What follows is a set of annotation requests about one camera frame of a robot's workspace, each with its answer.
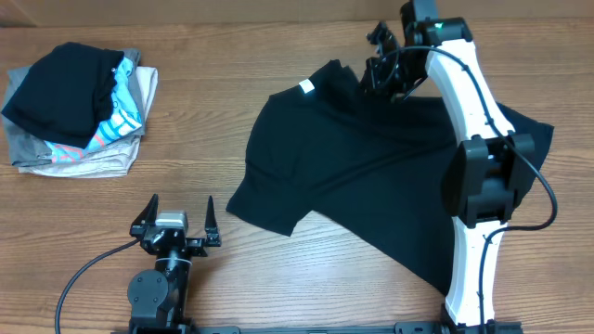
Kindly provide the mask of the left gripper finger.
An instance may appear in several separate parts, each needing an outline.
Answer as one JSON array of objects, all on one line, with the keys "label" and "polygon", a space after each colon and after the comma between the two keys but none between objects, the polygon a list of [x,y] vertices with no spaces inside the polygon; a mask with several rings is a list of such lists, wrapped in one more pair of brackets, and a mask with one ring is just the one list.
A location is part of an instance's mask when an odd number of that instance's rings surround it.
[{"label": "left gripper finger", "polygon": [[204,230],[207,238],[218,238],[218,225],[215,218],[213,197],[208,198],[207,210],[205,215]]},{"label": "left gripper finger", "polygon": [[151,199],[149,200],[147,206],[135,218],[135,220],[132,222],[132,225],[142,225],[142,224],[153,225],[156,220],[158,207],[159,207],[159,195],[153,194]]}]

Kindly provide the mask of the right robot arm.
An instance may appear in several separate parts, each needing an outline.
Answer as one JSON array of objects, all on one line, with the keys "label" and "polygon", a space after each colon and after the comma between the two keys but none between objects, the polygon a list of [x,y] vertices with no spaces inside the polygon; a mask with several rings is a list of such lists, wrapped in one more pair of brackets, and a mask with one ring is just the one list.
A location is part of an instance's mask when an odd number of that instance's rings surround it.
[{"label": "right robot arm", "polygon": [[497,253],[504,230],[535,173],[530,135],[517,134],[482,75],[469,26],[441,19],[433,1],[408,1],[400,9],[405,41],[384,22],[368,33],[377,55],[366,63],[361,85],[371,96],[402,102],[425,80],[442,95],[457,150],[441,183],[451,216],[454,260],[439,333],[519,333],[518,322],[498,322],[493,307]]}]

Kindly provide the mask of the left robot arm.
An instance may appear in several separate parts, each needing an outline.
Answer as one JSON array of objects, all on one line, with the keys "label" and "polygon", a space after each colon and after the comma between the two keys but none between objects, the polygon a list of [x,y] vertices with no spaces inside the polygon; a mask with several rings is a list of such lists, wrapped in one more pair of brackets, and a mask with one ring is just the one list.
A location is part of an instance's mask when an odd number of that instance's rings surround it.
[{"label": "left robot arm", "polygon": [[187,235],[184,211],[159,211],[153,195],[130,226],[130,236],[155,257],[152,269],[135,275],[128,285],[131,303],[130,333],[197,333],[194,321],[185,316],[192,259],[205,257],[207,249],[219,247],[213,200],[208,199],[203,238]]}]

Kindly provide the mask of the black t-shirt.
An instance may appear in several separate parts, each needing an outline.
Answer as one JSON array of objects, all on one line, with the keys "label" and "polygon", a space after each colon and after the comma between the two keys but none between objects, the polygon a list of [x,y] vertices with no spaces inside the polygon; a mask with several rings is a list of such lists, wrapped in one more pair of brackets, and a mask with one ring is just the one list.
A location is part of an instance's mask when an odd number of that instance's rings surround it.
[{"label": "black t-shirt", "polygon": [[319,212],[447,293],[454,230],[440,185],[457,141],[444,101],[367,96],[337,60],[310,83],[268,98],[227,210],[285,236]]}]

